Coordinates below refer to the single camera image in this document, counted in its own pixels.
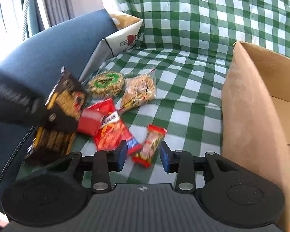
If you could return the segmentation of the plain red packet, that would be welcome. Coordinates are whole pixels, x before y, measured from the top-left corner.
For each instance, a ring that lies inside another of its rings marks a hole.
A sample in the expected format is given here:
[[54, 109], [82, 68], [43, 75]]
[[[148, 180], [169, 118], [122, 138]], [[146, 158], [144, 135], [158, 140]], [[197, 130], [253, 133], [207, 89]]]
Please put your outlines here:
[[93, 137], [98, 132], [104, 119], [115, 110], [112, 98], [86, 107], [79, 119], [77, 132]]

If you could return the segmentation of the dark brown chocolate box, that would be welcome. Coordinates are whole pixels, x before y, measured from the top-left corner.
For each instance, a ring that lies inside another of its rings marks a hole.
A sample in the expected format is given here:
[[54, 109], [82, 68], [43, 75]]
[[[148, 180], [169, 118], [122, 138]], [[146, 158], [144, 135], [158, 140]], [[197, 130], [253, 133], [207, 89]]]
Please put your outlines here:
[[46, 100], [41, 125], [51, 131], [75, 132], [88, 97], [79, 80], [62, 67], [61, 77]]

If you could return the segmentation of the round green puffed-grain snack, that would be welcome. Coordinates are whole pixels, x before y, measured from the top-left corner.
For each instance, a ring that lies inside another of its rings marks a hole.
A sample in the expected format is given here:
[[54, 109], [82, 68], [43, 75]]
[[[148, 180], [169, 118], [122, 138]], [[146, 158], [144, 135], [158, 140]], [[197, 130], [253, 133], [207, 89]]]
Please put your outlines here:
[[124, 76], [119, 72], [104, 72], [88, 82], [88, 88], [94, 98], [116, 97], [125, 84]]

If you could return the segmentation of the red chip packet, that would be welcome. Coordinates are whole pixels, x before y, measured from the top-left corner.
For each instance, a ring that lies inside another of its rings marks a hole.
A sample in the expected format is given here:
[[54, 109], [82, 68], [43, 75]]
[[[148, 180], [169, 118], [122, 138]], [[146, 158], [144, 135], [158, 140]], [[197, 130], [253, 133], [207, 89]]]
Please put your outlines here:
[[102, 122], [100, 129], [94, 136], [94, 142], [96, 149], [101, 151], [115, 150], [123, 140], [127, 143], [128, 156], [142, 148], [142, 145], [138, 143], [115, 111]]

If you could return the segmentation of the small red peanut bar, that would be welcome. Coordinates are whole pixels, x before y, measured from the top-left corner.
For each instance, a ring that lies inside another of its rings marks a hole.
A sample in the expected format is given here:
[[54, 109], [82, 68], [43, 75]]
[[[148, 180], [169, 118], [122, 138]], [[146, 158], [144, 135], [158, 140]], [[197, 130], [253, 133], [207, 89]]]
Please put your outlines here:
[[148, 125], [147, 136], [142, 149], [132, 156], [132, 160], [145, 168], [152, 165], [152, 158], [155, 155], [161, 141], [163, 141], [167, 130], [155, 125]]

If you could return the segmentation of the clear bag of biscuits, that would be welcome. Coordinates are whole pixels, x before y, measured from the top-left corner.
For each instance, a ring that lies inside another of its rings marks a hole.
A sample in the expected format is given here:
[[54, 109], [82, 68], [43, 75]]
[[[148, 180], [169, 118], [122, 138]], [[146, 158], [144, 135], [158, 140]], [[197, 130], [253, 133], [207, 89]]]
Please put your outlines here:
[[125, 78], [125, 89], [119, 108], [121, 113], [140, 107], [156, 98], [155, 71], [156, 69], [153, 68], [145, 74]]

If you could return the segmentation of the blue sofa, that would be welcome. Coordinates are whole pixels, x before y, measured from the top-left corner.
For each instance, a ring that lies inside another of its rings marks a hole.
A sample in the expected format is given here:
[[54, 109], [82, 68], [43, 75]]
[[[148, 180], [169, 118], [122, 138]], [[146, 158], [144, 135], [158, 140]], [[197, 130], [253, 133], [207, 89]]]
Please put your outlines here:
[[[48, 96], [62, 66], [78, 78], [99, 42], [116, 31], [104, 9], [70, 19], [23, 42], [0, 62], [0, 71]], [[0, 122], [0, 211], [2, 193], [15, 181], [33, 135], [31, 127]]]

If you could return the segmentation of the green checkered cloth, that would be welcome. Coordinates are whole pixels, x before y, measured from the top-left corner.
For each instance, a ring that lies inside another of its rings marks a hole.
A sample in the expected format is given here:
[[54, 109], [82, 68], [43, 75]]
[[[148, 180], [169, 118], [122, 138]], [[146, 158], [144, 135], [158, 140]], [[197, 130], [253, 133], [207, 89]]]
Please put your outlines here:
[[143, 19], [134, 48], [99, 72], [126, 75], [155, 69], [156, 98], [122, 114], [143, 142], [153, 124], [165, 142], [195, 156], [221, 152], [221, 92], [233, 44], [245, 41], [290, 58], [290, 0], [115, 0]]

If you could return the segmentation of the brown cardboard box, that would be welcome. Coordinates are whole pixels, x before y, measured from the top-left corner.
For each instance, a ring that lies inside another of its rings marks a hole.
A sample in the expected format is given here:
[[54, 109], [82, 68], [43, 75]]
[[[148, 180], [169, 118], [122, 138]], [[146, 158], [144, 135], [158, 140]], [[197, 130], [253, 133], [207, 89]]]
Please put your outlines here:
[[283, 190], [279, 226], [290, 229], [290, 58], [237, 41], [222, 88], [227, 159]]

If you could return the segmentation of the grey curtain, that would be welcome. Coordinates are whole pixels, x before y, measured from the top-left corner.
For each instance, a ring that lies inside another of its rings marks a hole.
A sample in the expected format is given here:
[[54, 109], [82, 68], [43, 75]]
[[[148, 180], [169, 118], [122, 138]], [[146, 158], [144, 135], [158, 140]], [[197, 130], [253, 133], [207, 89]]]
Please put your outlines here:
[[72, 18], [72, 0], [22, 0], [22, 40]]

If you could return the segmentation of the white paper bag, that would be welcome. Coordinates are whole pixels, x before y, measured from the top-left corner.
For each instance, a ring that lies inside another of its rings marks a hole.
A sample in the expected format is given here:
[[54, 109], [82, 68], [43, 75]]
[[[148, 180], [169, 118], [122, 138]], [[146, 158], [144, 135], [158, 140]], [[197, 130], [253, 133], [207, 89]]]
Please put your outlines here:
[[102, 0], [102, 3], [117, 31], [99, 42], [79, 77], [80, 82], [88, 80], [104, 61], [132, 48], [143, 23], [143, 19], [122, 12], [115, 0]]

